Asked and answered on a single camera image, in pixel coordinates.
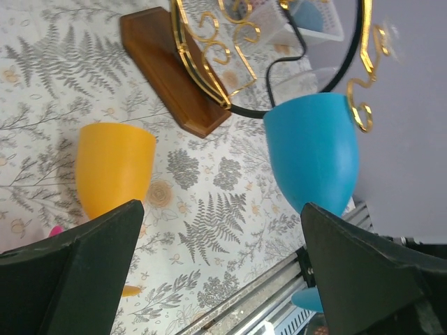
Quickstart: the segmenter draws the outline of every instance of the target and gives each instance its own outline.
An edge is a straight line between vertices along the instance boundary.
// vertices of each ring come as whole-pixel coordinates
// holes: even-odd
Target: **leaf pattern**
[[[243,84],[249,73],[218,3],[184,3],[200,35],[211,27],[199,30],[201,10],[217,16],[233,54],[227,66],[212,61],[225,56],[220,48],[208,59]],[[88,221],[75,184],[83,126],[115,122],[156,136],[157,187],[143,200],[126,279],[142,291],[121,299],[112,335],[176,334],[304,244],[274,181],[262,120],[234,114],[205,139],[186,133],[124,51],[119,17],[156,6],[168,2],[0,1],[0,253]],[[232,103],[271,108],[263,74],[278,56],[266,45],[247,57],[259,79]],[[274,80],[309,69],[307,59],[276,66]]]

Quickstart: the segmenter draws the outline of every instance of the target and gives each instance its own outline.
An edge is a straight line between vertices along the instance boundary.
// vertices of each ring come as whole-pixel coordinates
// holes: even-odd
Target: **floral tablecloth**
[[[194,3],[200,10],[210,1]],[[300,218],[274,182],[261,121],[233,115],[206,139],[194,137],[126,55],[119,17],[155,6],[168,3],[0,1],[0,252],[43,239],[54,225],[87,221],[73,180],[82,126],[120,122],[157,136],[128,277],[142,293],[121,301],[113,335],[174,334],[303,245]],[[294,52],[271,46],[248,60],[263,73]],[[309,68],[303,59],[278,66],[274,77]],[[238,60],[219,71],[227,89],[241,85]],[[268,108],[263,80],[235,99]]]

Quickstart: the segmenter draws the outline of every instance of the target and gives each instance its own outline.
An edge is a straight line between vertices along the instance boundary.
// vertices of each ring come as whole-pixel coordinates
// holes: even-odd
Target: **blue object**
[[[359,158],[346,96],[318,93],[276,106],[264,116],[273,174],[301,213],[308,202],[341,216],[356,186]]]
[[[293,14],[293,19],[298,27],[322,32],[324,19],[318,8],[309,1],[297,2],[298,10]]]
[[[292,304],[308,311],[323,313],[320,293],[317,288],[307,288],[293,293]]]

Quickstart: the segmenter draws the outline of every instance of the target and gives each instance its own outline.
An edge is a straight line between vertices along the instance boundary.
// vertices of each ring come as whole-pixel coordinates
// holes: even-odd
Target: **yellow cup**
[[[80,131],[75,178],[79,200],[90,219],[149,188],[156,138],[128,124],[98,123]]]

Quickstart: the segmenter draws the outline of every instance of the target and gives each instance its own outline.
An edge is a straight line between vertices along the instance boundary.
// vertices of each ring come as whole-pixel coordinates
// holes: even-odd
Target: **wooden base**
[[[229,118],[231,113],[209,99],[184,68],[169,12],[151,8],[121,17],[120,24],[124,48],[180,127],[204,138]],[[198,70],[205,74],[198,46],[188,34],[186,41]]]

